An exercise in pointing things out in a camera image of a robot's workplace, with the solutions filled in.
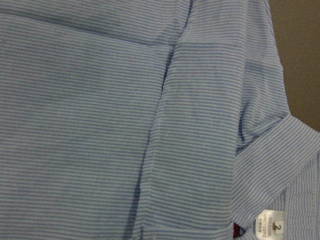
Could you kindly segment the blue striped button shirt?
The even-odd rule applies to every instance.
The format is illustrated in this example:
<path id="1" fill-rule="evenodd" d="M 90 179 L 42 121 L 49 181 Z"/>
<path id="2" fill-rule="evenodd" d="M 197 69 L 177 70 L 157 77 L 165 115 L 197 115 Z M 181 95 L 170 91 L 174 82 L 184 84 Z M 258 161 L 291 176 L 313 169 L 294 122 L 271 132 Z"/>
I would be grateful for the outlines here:
<path id="1" fill-rule="evenodd" d="M 269 2 L 1 1 L 0 237 L 319 239 Z"/>

